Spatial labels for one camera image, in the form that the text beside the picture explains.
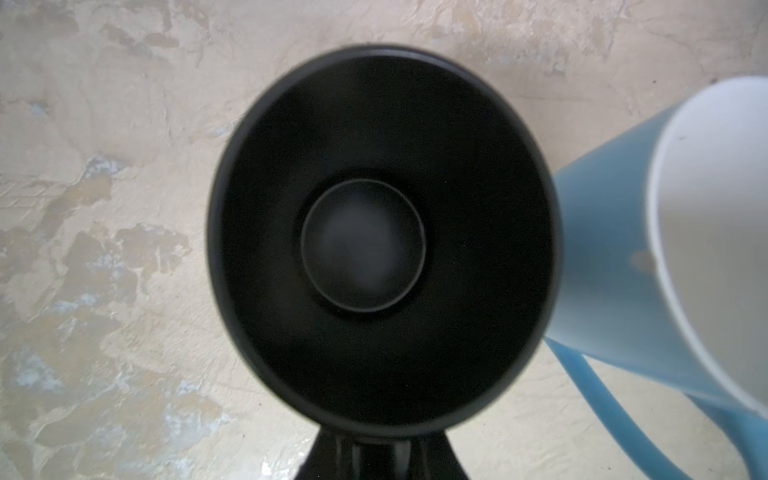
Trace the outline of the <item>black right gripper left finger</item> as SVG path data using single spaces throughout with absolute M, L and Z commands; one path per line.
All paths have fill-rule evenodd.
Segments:
M 336 480 L 339 473 L 339 437 L 321 429 L 312 444 L 295 480 Z

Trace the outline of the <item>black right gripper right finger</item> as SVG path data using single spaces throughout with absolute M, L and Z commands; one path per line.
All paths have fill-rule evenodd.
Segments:
M 444 431 L 412 441 L 410 478 L 413 480 L 468 480 Z

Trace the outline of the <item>black mug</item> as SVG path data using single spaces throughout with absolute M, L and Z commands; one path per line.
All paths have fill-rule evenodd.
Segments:
M 459 424 L 519 375 L 549 321 L 562 234 L 527 125 L 456 63 L 357 45 L 285 74 L 232 135 L 207 258 L 256 376 L 324 427 Z

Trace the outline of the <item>light blue mug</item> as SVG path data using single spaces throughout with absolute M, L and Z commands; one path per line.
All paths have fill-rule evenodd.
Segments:
M 767 80 L 723 80 L 555 177 L 564 263 L 546 344 L 651 479 L 683 472 L 590 360 L 684 393 L 767 475 Z

